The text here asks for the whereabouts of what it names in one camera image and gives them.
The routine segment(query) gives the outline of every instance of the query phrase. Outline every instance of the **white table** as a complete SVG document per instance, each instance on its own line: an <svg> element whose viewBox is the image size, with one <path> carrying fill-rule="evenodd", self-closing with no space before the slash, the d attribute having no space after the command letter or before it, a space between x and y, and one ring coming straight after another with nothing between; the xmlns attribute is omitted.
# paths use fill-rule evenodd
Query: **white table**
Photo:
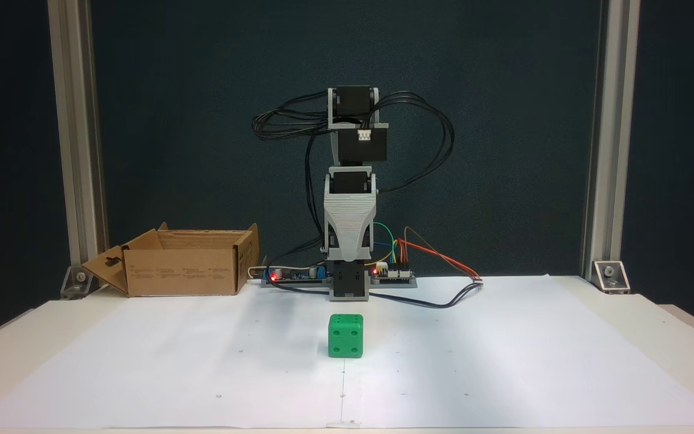
<svg viewBox="0 0 694 434"><path fill-rule="evenodd" d="M557 277L559 283L590 310L618 329L644 355L651 358L673 379L694 393L694 318L678 319L669 311L639 295L608 296L577 277ZM0 398L29 373L66 348L80 333L112 312L124 297L105 289L84 300L50 301L0 329ZM683 313L670 308L673 313ZM0 429L0 432L13 432ZM127 429L104 430L110 432ZM135 429L135 432L261 432L234 429ZM299 430L280 430L298 432ZM317 430L334 432L333 429ZM396 431L440 432L440 429ZM457 429L458 432L694 432L694 427L581 428L581 429ZM30 430L28 432L53 432Z"/></svg>

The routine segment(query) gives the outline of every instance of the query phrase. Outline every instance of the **metal bracket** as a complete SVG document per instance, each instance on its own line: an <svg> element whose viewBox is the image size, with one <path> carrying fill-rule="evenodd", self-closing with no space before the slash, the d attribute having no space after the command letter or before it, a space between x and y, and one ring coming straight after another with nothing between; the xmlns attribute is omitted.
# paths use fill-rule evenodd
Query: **metal bracket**
<svg viewBox="0 0 694 434"><path fill-rule="evenodd" d="M594 284L605 294L630 294L631 284L622 261L594 261Z"/></svg>
<svg viewBox="0 0 694 434"><path fill-rule="evenodd" d="M69 266L63 278L63 288L60 298L63 300L78 300L97 291L99 279L87 272L82 266Z"/></svg>

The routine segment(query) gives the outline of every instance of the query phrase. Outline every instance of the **black cable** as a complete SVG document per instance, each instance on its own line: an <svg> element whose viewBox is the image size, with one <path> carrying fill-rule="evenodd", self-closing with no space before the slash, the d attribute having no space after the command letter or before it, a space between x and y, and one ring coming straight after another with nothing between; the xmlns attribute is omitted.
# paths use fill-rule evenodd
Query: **black cable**
<svg viewBox="0 0 694 434"><path fill-rule="evenodd" d="M429 301L424 301L424 300L416 300L413 298L408 298L408 297L401 297L397 295L390 295L390 294L377 294L377 293L369 293L372 297L379 297L383 298L386 300L392 300L392 301L399 301L401 303L408 303L408 304L413 304L415 306L421 306L421 307L430 307L433 309L446 309L452 306L457 305L462 299L465 298L465 296L470 293L473 289L479 288L480 286L483 286L483 282L473 282L473 283L468 283L465 288L462 288L459 293L457 293L453 299L451 299L450 302L448 303L443 303L443 304L438 304L438 303L431 303Z"/></svg>

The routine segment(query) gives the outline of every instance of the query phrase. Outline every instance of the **red wire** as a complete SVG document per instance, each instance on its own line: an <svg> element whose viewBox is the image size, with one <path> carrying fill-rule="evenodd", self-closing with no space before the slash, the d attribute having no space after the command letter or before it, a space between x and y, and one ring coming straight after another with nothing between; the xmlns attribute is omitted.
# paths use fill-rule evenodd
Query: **red wire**
<svg viewBox="0 0 694 434"><path fill-rule="evenodd" d="M403 252L404 252L403 248L405 247L405 245L410 245L411 247L413 247L417 250L422 250L422 252L427 252L427 253L430 253L431 255L440 256L443 259L447 259L448 261L451 261L451 263L457 264L457 266L460 269L462 269L462 271L464 271L466 274L468 274L470 277L481 278L480 275L477 274L476 270L471 269L470 267L466 266L463 263L460 263L460 261L449 258L448 256L444 255L443 253L438 253L438 252L435 252L435 250L430 250L426 247L422 247L421 245L413 244L413 242L406 241L402 238L398 238L397 241L403 245L402 249L401 249L401 262L404 261L404 259L405 259L405 255L403 255Z"/></svg>

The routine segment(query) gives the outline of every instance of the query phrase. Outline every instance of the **green die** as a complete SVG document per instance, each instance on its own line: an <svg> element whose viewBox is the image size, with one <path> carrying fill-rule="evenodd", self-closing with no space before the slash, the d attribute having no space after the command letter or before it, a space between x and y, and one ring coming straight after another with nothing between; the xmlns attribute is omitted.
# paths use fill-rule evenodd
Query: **green die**
<svg viewBox="0 0 694 434"><path fill-rule="evenodd" d="M361 357L363 355L363 316L336 313L328 321L328 355Z"/></svg>

